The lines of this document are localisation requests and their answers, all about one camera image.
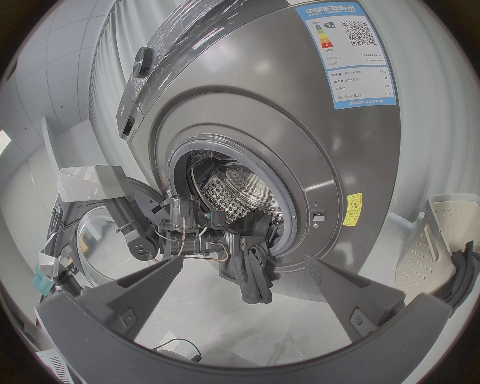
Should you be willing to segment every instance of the black cloth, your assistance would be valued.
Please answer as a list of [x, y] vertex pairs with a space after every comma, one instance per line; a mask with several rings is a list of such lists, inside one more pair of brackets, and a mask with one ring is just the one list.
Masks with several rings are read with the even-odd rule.
[[456, 273], [452, 279], [435, 296], [453, 308], [452, 314], [465, 301], [477, 281], [480, 272], [480, 256], [473, 251], [473, 241], [465, 246], [465, 251], [457, 251], [452, 255], [452, 263]]
[[[240, 236], [265, 236], [270, 239], [273, 227], [271, 218], [265, 212], [255, 209], [231, 223], [228, 227]], [[247, 304], [272, 302], [273, 286], [265, 267], [269, 249], [267, 242], [256, 245], [246, 251], [240, 251], [239, 256], [232, 256], [220, 263], [218, 274], [221, 278], [240, 286], [242, 299]]]

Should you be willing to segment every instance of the qr code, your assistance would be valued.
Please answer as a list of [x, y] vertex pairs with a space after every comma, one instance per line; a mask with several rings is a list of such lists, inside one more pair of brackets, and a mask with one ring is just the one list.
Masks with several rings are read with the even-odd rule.
[[368, 24], [364, 21], [342, 21], [345, 32], [353, 46], [376, 46], [375, 37]]

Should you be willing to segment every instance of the yellow warning sticker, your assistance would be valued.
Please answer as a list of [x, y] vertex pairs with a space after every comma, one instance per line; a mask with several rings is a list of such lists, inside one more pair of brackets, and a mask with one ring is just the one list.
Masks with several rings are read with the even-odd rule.
[[347, 215], [343, 221], [343, 225], [347, 227], [354, 227], [357, 225], [360, 218], [361, 206], [363, 202], [363, 193], [357, 193], [356, 195], [350, 195], [347, 197], [348, 207]]

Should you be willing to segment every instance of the teal component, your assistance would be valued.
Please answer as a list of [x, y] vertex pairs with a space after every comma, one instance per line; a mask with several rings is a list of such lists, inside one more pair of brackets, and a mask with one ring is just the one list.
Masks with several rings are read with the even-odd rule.
[[40, 272], [40, 266], [37, 264], [35, 267], [35, 277], [33, 278], [33, 285], [43, 296], [46, 297], [52, 290], [55, 283]]

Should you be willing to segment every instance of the energy rating bar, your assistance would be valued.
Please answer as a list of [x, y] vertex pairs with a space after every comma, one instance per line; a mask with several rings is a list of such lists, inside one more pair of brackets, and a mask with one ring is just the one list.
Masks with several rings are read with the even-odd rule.
[[320, 43], [322, 44], [322, 48], [332, 48], [333, 44], [328, 38], [327, 34], [325, 31], [322, 29], [320, 25], [317, 25], [317, 32], [318, 32], [318, 37], [320, 38]]

